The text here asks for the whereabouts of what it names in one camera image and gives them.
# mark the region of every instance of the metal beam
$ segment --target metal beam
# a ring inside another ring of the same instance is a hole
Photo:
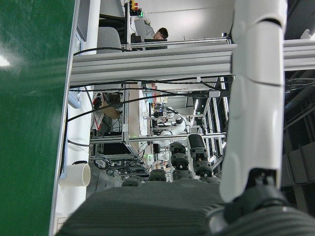
[[[144,47],[161,47],[170,45],[183,45],[183,44],[196,44],[196,43],[227,43],[227,37],[222,38],[202,38],[190,39],[180,41],[161,41],[161,42],[147,42],[147,43],[131,43],[131,48],[144,48]]]
[[[236,44],[75,56],[70,85],[230,75]],[[284,42],[284,70],[315,69],[315,41]]]
[[[165,135],[165,136],[129,137],[129,142],[185,140],[187,139],[187,136],[188,136],[187,134],[182,134],[182,135]],[[224,138],[224,137],[225,137],[224,133],[212,133],[212,134],[202,135],[203,139],[218,139],[218,138]],[[90,139],[90,144],[105,144],[105,143],[117,143],[117,141],[113,139],[109,139],[108,137]]]

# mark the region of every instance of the white robotic arm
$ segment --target white robotic arm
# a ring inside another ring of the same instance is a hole
[[[162,131],[161,132],[161,136],[164,136],[164,135],[179,135],[179,134],[182,134],[185,130],[187,130],[187,132],[189,133],[190,132],[190,127],[191,127],[190,122],[187,121],[187,119],[184,116],[180,115],[172,107],[168,107],[167,109],[174,113],[174,118],[176,119],[176,124],[177,125],[173,129],[168,129],[168,130]],[[162,141],[154,141],[153,143],[167,146],[171,142],[169,140],[162,140]]]
[[[240,196],[255,168],[273,170],[280,186],[284,114],[285,0],[236,0],[229,130],[220,194]]]

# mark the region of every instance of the white wall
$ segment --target white wall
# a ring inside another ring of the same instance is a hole
[[[165,27],[169,41],[221,37],[232,26],[234,0],[136,0],[156,31]]]

